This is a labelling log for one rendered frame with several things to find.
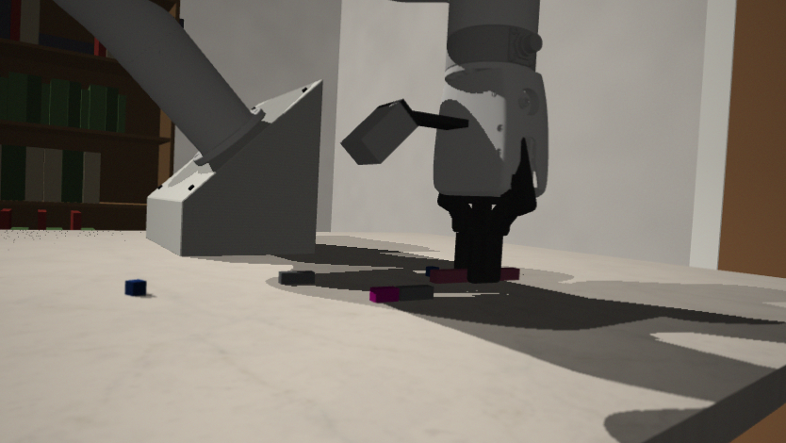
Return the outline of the pink rod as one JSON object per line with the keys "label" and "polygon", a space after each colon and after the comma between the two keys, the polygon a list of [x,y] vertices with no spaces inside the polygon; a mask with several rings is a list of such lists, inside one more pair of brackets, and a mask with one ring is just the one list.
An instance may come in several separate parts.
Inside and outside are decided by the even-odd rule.
{"label": "pink rod", "polygon": [[[519,280],[520,269],[501,268],[500,281]],[[467,269],[430,270],[430,282],[435,284],[468,283]]]}

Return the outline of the magenta rectangular block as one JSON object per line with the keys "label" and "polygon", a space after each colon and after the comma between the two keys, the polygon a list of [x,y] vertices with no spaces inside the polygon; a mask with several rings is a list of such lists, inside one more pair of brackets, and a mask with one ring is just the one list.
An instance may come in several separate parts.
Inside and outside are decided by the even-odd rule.
{"label": "magenta rectangular block", "polygon": [[388,303],[399,301],[400,289],[397,287],[371,287],[369,300],[375,303]]}

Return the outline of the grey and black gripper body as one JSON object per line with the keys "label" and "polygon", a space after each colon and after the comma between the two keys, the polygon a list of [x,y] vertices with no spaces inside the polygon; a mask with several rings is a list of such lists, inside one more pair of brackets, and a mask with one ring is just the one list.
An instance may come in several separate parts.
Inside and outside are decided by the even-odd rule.
{"label": "grey and black gripper body", "polygon": [[525,138],[535,195],[541,196],[549,168],[542,75],[519,64],[482,61],[448,68],[445,81],[439,115],[466,119],[468,127],[436,129],[435,189],[444,195],[500,197],[511,189]]}

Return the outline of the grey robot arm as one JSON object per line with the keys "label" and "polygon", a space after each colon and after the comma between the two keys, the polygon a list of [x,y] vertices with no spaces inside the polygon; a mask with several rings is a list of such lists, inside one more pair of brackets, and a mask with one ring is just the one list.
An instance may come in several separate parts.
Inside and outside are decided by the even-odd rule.
{"label": "grey robot arm", "polygon": [[[203,165],[263,118],[250,110],[185,29],[150,0],[53,0],[129,72],[199,151]],[[540,0],[391,0],[449,3],[445,71],[496,61],[535,71],[543,42]],[[535,34],[534,34],[535,33]],[[340,144],[357,165],[381,164],[418,126],[452,130],[468,120],[412,110],[404,99],[378,106]]]}

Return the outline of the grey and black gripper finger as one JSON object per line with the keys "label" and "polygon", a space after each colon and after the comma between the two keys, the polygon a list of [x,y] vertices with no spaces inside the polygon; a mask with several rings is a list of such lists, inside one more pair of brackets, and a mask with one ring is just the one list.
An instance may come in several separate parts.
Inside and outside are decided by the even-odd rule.
{"label": "grey and black gripper finger", "polygon": [[[469,236],[475,231],[479,196],[457,196],[439,193],[437,203],[449,211],[451,227],[456,232],[454,268],[467,269]],[[472,209],[469,204],[472,204]],[[466,211],[466,213],[465,213]]]}
{"label": "grey and black gripper finger", "polygon": [[[495,205],[492,209],[492,205]],[[500,280],[503,236],[518,216],[537,207],[532,171],[525,138],[521,141],[520,163],[512,175],[511,189],[500,197],[479,196],[475,231],[469,236],[467,280],[472,284]]]}

